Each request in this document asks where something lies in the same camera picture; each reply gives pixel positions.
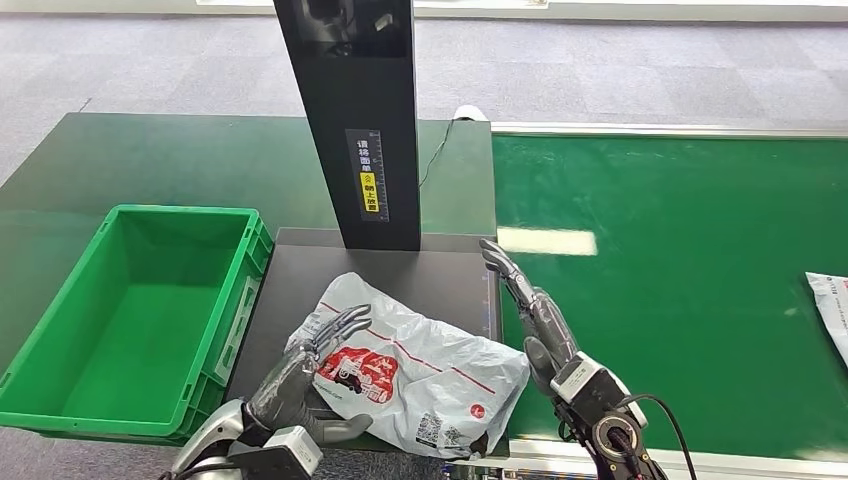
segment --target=green bin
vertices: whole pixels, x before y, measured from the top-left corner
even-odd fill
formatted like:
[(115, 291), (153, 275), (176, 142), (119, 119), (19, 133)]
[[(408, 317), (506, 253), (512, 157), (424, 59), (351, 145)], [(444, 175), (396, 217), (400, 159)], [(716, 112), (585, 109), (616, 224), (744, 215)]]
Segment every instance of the green bin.
[(113, 208), (0, 377), (0, 425), (181, 445), (221, 404), (272, 246), (252, 209)]

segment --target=black platform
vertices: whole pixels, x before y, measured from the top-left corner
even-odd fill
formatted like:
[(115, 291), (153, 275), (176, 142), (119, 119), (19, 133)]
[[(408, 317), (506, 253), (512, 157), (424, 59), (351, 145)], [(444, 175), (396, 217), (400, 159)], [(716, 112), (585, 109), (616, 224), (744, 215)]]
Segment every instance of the black platform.
[[(480, 238), (425, 234), (420, 252), (346, 250), (337, 230), (281, 228), (226, 399), (256, 391), (330, 282), (351, 271), (416, 312), (500, 341), (497, 278), (483, 264)], [(335, 417), (317, 394), (308, 403)]]

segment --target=white plastic bag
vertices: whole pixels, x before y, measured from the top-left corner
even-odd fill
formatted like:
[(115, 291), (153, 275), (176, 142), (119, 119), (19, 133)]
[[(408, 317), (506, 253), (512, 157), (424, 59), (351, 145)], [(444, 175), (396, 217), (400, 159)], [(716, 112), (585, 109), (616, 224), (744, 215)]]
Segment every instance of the white plastic bag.
[(355, 273), (333, 280), (289, 344), (364, 303), (371, 304), (371, 327), (351, 336), (315, 375), (330, 408), (345, 419), (370, 414), (369, 433), (417, 455), (491, 453), (527, 384), (524, 353), (413, 312)]
[(848, 278), (807, 272), (824, 326), (848, 366)]

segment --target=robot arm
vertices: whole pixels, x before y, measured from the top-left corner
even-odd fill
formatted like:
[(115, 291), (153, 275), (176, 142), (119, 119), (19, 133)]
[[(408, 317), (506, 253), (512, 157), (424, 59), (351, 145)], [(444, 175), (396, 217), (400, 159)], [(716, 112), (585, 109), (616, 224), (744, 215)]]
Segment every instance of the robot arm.
[(629, 401), (624, 384), (580, 350), (550, 295), (531, 285), (498, 244), (484, 239), (480, 246), (486, 267), (500, 276), (515, 300), (533, 380), (551, 398), (563, 439), (580, 442), (599, 479), (665, 480), (645, 450), (642, 428), (647, 419)]
[(317, 420), (304, 397), (321, 363), (354, 332), (368, 328), (370, 305), (339, 313), (311, 341), (292, 345), (250, 399), (216, 410), (180, 450), (160, 480), (309, 479), (322, 458), (317, 444), (350, 440), (368, 415)]

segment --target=floor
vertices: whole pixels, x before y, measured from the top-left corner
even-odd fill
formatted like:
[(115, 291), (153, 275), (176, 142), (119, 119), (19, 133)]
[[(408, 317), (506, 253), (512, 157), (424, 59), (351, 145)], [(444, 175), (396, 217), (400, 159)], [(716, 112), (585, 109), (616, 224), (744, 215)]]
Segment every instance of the floor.
[[(848, 128), (846, 45), (843, 26), (420, 20), (419, 116), (472, 103), (492, 120)], [(303, 106), (273, 18), (0, 15), (0, 184), (70, 111)], [(0, 429), (8, 478), (147, 480), (173, 455)], [(438, 468), (329, 452), (319, 478), (436, 478)]]

